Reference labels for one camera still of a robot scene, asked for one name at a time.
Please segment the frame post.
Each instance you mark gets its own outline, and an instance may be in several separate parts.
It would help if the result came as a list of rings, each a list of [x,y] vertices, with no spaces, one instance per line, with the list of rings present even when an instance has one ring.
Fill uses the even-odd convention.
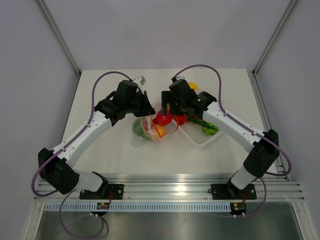
[[[254,77],[256,77],[259,73],[259,71],[262,69],[264,63],[266,62],[268,56],[270,55],[273,47],[277,43],[280,35],[282,34],[283,30],[285,29],[286,24],[288,23],[291,15],[293,14],[294,10],[296,9],[297,5],[299,3],[299,0],[290,0],[281,15],[281,18],[279,19],[275,29],[273,30],[265,48],[263,49],[255,67],[252,70],[252,74]]]
[[[60,46],[62,52],[64,53],[67,61],[69,62],[70,66],[72,67],[75,75],[77,76],[77,78],[79,79],[81,77],[81,69],[79,68],[75,58],[73,57],[55,19],[53,14],[51,13],[47,3],[45,0],[36,0],[35,1],[40,9],[40,11],[43,14],[43,17],[45,19],[45,21],[47,22],[50,30],[52,31],[58,45]]]

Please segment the white plastic basket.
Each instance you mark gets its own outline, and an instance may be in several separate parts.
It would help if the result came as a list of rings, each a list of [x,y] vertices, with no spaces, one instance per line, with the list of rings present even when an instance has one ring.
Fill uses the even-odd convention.
[[[190,121],[180,125],[178,130],[186,137],[187,140],[199,148],[212,143],[223,134],[223,132],[219,129],[219,132],[215,135],[206,135],[203,133],[200,125],[191,123]]]

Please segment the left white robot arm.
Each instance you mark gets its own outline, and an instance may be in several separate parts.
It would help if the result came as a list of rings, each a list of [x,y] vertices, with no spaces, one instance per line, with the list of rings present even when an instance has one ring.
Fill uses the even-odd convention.
[[[63,195],[84,190],[103,199],[108,194],[109,181],[97,172],[75,170],[74,166],[100,135],[127,114],[145,117],[155,113],[143,89],[145,82],[142,76],[122,80],[115,91],[93,105],[87,122],[69,138],[51,150],[43,148],[38,153],[39,176]]]

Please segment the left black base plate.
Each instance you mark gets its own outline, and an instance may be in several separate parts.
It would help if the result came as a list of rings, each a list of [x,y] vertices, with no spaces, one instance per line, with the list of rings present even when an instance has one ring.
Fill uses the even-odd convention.
[[[124,195],[123,184],[109,183],[105,193],[92,192],[89,190],[81,191],[79,194],[80,200],[122,200]]]

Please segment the right frame post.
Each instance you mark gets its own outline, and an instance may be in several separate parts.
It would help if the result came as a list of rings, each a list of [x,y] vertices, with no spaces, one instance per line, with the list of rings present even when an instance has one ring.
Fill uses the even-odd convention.
[[[299,3],[299,0],[290,0],[281,15],[281,18],[279,19],[275,29],[273,30],[265,48],[263,49],[255,67],[252,70],[252,74],[254,77],[256,77],[259,73],[259,71],[262,69],[264,63],[266,62],[268,56],[270,55],[273,47],[277,43],[280,35],[282,34],[283,30],[285,29],[286,24],[288,23],[291,15],[293,14],[294,10],[296,9],[297,5]]]

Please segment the red apple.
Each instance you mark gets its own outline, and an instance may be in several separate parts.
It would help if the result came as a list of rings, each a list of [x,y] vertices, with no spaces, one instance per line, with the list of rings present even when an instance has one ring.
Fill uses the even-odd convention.
[[[179,126],[184,125],[188,121],[187,115],[178,115],[174,117]]]

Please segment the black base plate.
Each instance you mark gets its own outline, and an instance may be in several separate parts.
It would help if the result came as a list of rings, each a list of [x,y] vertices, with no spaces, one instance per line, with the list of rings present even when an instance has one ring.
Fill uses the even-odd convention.
[[[81,191],[79,194],[80,200],[122,200],[124,195],[123,184],[109,183],[105,193],[92,192],[89,190]]]
[[[256,200],[257,194],[254,184],[248,184],[244,189],[232,188],[227,183],[214,183],[207,190],[213,200]]]

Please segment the aluminium rail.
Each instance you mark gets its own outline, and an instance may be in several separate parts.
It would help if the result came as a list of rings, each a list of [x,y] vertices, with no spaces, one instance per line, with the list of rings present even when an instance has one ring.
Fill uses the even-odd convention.
[[[228,174],[105,174],[111,184],[123,184],[123,202],[211,202],[212,184],[224,184]],[[266,176],[255,181],[257,199],[268,202],[303,202],[297,181]]]

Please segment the peach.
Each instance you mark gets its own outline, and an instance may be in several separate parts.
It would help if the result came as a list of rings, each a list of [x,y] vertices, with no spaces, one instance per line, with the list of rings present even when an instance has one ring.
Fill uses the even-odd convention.
[[[160,139],[165,136],[166,129],[164,128],[164,126],[160,124],[155,124],[153,128],[154,128],[156,138]]]

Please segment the watermelon slice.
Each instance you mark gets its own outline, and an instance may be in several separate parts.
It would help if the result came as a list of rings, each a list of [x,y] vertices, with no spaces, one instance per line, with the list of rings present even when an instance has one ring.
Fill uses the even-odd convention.
[[[132,124],[132,132],[140,139],[146,141],[153,141],[153,137],[150,135],[149,130],[151,129],[151,117],[142,116],[135,119]]]

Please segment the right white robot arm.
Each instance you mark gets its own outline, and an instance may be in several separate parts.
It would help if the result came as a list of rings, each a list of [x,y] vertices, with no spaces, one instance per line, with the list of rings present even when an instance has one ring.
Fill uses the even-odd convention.
[[[173,82],[168,90],[161,92],[161,111],[173,116],[196,117],[213,124],[248,153],[241,168],[225,184],[230,199],[239,198],[248,184],[263,177],[280,154],[277,132],[272,129],[265,132],[250,126],[227,112],[208,92],[196,94],[185,79]]]

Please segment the yellow bell pepper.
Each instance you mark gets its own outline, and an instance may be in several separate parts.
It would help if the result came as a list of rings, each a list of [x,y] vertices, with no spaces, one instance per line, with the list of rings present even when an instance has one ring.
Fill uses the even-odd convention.
[[[197,85],[196,85],[195,83],[189,82],[188,84],[189,84],[189,86],[190,86],[191,89],[193,89],[194,91],[197,90]]]

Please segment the green chives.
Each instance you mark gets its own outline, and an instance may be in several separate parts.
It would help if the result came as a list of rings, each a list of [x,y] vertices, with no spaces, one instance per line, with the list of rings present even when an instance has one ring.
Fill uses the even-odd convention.
[[[204,121],[202,119],[199,119],[198,117],[195,117],[195,116],[188,116],[187,121],[191,122],[193,124],[199,125],[201,127],[205,127],[210,130],[219,131],[219,128],[217,126],[215,126],[207,121]]]

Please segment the red tomato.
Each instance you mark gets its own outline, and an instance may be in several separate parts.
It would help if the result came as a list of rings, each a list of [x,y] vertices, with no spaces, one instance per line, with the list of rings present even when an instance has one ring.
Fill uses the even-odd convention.
[[[168,110],[165,115],[163,115],[162,111],[159,110],[156,114],[155,120],[158,125],[166,126],[172,122],[173,116],[170,114]]]

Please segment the clear zip bag orange zipper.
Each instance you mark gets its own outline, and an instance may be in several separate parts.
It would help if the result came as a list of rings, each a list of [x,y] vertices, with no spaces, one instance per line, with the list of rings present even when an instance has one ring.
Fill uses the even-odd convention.
[[[164,126],[165,135],[162,138],[156,138],[155,131],[154,131],[155,124],[152,123],[152,119],[156,118],[157,112],[161,110],[162,105],[161,105],[161,103],[157,102],[156,104],[153,105],[153,108],[155,110],[155,114],[147,116],[147,117],[151,117],[150,118],[151,129],[149,130],[149,133],[152,136],[153,140],[144,140],[144,139],[139,138],[138,136],[134,135],[132,127],[131,127],[131,130],[132,130],[131,144],[134,147],[142,147],[143,145],[146,145],[148,143],[158,143],[164,139],[167,139],[169,135],[175,133],[179,128],[178,123],[175,121],[175,116],[173,116],[171,123]]]

